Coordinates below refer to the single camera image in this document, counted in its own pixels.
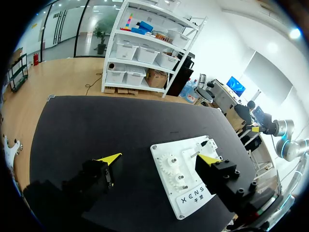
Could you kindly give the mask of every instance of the gear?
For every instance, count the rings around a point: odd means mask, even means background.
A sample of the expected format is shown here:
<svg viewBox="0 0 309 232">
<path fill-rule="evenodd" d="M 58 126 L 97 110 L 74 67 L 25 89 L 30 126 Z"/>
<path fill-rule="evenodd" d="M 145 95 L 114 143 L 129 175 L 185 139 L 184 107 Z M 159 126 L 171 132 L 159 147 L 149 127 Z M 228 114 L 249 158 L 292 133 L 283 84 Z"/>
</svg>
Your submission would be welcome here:
<svg viewBox="0 0 309 232">
<path fill-rule="evenodd" d="M 183 189 L 183 186 L 186 186 L 184 176 L 182 173 L 177 173 L 169 177 L 169 184 L 174 187 L 177 192 Z"/>
<path fill-rule="evenodd" d="M 164 154 L 159 158 L 161 170 L 167 175 L 173 175 L 179 172 L 179 164 L 177 159 L 171 154 Z"/>
</svg>

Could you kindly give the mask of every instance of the black rack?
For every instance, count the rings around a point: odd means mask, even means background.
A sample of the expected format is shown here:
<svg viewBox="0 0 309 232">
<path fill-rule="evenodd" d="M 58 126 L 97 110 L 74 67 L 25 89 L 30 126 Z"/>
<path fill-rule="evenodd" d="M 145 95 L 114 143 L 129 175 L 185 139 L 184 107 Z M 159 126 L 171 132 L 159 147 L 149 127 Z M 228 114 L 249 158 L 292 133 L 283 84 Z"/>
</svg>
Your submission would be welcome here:
<svg viewBox="0 0 309 232">
<path fill-rule="evenodd" d="M 26 57 L 26 64 L 23 64 L 23 57 Z M 21 61 L 21 67 L 13 73 L 13 67 L 18 64 Z M 27 67 L 27 54 L 23 54 L 18 60 L 16 60 L 12 65 L 11 65 L 11 73 L 12 77 L 9 78 L 10 81 L 10 86 L 11 86 L 11 91 L 13 93 L 16 93 L 20 87 L 24 84 L 26 79 L 28 79 L 28 67 Z M 23 73 L 23 76 L 15 82 L 15 78 L 20 74 L 20 72 Z"/>
</svg>

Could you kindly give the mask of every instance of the black table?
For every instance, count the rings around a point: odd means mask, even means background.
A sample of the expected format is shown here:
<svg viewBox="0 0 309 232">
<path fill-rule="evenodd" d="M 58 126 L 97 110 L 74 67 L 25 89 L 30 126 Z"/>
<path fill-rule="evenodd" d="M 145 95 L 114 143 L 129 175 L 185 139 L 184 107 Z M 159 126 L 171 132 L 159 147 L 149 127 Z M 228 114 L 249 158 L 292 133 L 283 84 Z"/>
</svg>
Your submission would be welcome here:
<svg viewBox="0 0 309 232">
<path fill-rule="evenodd" d="M 221 231 L 232 219 L 215 196 L 184 220 L 177 220 L 149 147 L 209 135 L 217 153 L 253 179 L 247 152 L 224 115 L 214 108 L 127 98 L 63 96 L 46 103 L 30 157 L 30 182 L 74 177 L 81 164 L 118 152 L 124 169 L 114 188 L 83 217 L 117 231 Z"/>
</svg>

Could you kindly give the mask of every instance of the shelf post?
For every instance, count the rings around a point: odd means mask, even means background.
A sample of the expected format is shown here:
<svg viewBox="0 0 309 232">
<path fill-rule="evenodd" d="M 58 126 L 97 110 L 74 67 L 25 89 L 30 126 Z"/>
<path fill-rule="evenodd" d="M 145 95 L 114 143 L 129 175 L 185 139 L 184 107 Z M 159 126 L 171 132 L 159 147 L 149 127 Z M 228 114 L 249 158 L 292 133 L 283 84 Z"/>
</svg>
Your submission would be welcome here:
<svg viewBox="0 0 309 232">
<path fill-rule="evenodd" d="M 164 97 L 166 96 L 166 94 L 168 93 L 168 90 L 169 90 L 170 86 L 173 84 L 173 81 L 175 80 L 175 77 L 177 76 L 177 74 L 178 74 L 178 72 L 179 72 L 181 66 L 183 65 L 184 60 L 187 58 L 187 56 L 188 56 L 188 54 L 189 54 L 189 52 L 190 52 L 190 50 L 191 50 L 191 48 L 192 48 L 192 46 L 193 46 L 195 40 L 197 40 L 197 37 L 199 36 L 199 34 L 201 33 L 201 31 L 203 30 L 203 28 L 204 28 L 204 26 L 205 26 L 205 24 L 206 24 L 206 22 L 207 22 L 207 19 L 208 19 L 208 17 L 206 16 L 206 17 L 204 18 L 203 23 L 199 26 L 199 29 L 198 29 L 197 33 L 195 34 L 193 40 L 191 41 L 191 43 L 190 43 L 190 45 L 189 45 L 187 51 L 185 52 L 183 58 L 182 58 L 181 61 L 179 62 L 178 66 L 177 66 L 177 68 L 176 68 L 176 70 L 175 70 L 175 73 L 173 74 L 171 80 L 169 81 L 169 84 L 166 86 L 165 92 L 164 92 L 164 94 L 163 94 L 163 96 L 162 96 L 163 98 L 164 98 Z"/>
<path fill-rule="evenodd" d="M 115 33 L 116 33 L 117 28 L 118 28 L 119 22 L 120 22 L 122 16 L 124 15 L 124 13 L 125 13 L 125 10 L 128 7 L 128 4 L 129 4 L 128 0 L 125 0 L 122 3 L 122 6 L 121 6 L 121 8 L 120 8 L 120 10 L 118 12 L 117 17 L 116 17 L 114 26 L 112 27 L 110 39 L 108 40 L 108 45 L 107 45 L 105 59 L 104 59 L 104 65 L 103 65 L 103 73 L 102 73 L 102 87 L 101 87 L 101 92 L 102 93 L 104 93 L 104 89 L 105 89 L 105 82 L 106 82 L 106 75 L 107 75 L 107 64 L 108 64 L 108 59 L 109 59 L 109 57 L 111 55 Z"/>
</svg>

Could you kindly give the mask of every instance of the person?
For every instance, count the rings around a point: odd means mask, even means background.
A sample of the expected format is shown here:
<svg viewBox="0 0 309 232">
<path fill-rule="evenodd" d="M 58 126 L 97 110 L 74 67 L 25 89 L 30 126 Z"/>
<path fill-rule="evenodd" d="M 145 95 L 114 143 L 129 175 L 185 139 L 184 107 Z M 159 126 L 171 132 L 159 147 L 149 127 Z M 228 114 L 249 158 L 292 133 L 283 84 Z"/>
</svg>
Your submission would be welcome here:
<svg viewBox="0 0 309 232">
<path fill-rule="evenodd" d="M 246 121 L 245 126 L 252 124 L 252 118 L 251 118 L 250 112 L 252 110 L 254 110 L 254 108 L 255 108 L 254 101 L 249 101 L 247 106 L 244 106 L 244 105 L 241 105 L 241 104 L 237 104 L 237 105 L 234 106 L 234 110 L 236 111 L 238 116 Z"/>
</svg>

